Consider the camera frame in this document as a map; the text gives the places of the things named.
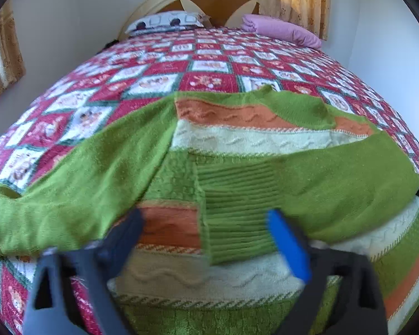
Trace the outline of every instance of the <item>white knit stripe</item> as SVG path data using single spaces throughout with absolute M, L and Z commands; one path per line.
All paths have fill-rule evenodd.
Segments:
M 396 335 L 408 313 L 419 299 L 419 278 L 399 309 L 388 320 L 388 335 Z
M 204 256 L 134 250 L 116 279 L 118 295 L 194 303 L 260 301 L 302 287 L 279 253 L 210 266 Z
M 419 212 L 419 197 L 414 197 L 401 213 L 379 228 L 353 239 L 334 244 L 332 248 L 356 252 L 363 249 L 373 261 L 400 242 Z
M 333 247 L 362 249 L 377 260 L 408 232 L 418 212 L 419 198 L 415 198 L 382 227 Z M 210 266 L 204 255 L 155 245 L 137 247 L 116 285 L 119 295 L 194 303 L 259 301 L 302 288 L 279 253 Z
M 341 130 L 259 130 L 202 126 L 180 119 L 172 138 L 171 149 L 241 156 L 283 155 L 344 145 L 367 137 Z

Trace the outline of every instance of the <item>blue gripper pad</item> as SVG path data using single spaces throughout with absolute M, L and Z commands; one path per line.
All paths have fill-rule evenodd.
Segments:
M 275 244 L 289 265 L 293 275 L 304 283 L 312 278 L 310 255 L 305 243 L 302 243 L 286 222 L 284 214 L 272 209 L 268 212 L 268 230 Z

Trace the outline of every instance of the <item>sweater sleeve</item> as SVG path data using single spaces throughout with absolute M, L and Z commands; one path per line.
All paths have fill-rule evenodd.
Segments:
M 176 125 L 169 96 L 76 146 L 22 196 L 0 184 L 0 256 L 73 250 L 104 237 L 149 186 Z
M 280 208 L 329 244 L 379 228 L 414 198 L 419 175 L 386 132 L 287 156 L 196 165 L 201 241 L 212 264 L 276 250 L 266 225 Z

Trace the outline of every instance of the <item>pillow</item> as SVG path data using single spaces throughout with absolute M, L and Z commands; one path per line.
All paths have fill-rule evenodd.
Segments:
M 244 15 L 241 28 L 248 32 L 320 50 L 321 40 L 310 31 L 292 23 L 264 15 Z
M 195 25 L 188 25 L 188 26 L 158 26 L 156 28 L 149 28 L 143 30 L 133 30 L 128 33 L 129 37 L 138 37 L 139 35 L 144 34 L 151 34 L 154 32 L 176 32 L 176 31 L 183 31 L 183 30 L 194 30 L 197 26 Z
M 158 14 L 145 16 L 134 21 L 126 30 L 126 34 L 150 28 L 174 27 L 174 26 L 193 26 L 203 28 L 204 21 L 208 21 L 208 16 L 198 12 L 188 11 L 166 11 Z

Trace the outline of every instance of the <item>white patterned pillow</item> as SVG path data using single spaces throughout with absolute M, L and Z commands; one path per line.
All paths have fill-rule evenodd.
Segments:
M 126 30 L 126 34 L 138 31 L 147 30 L 158 27 L 174 27 L 174 26 L 195 26 L 203 28 L 203 22 L 208 21 L 208 16 L 199 14 L 197 12 L 188 11 L 167 11 L 158 14 L 145 16 L 134 21 Z

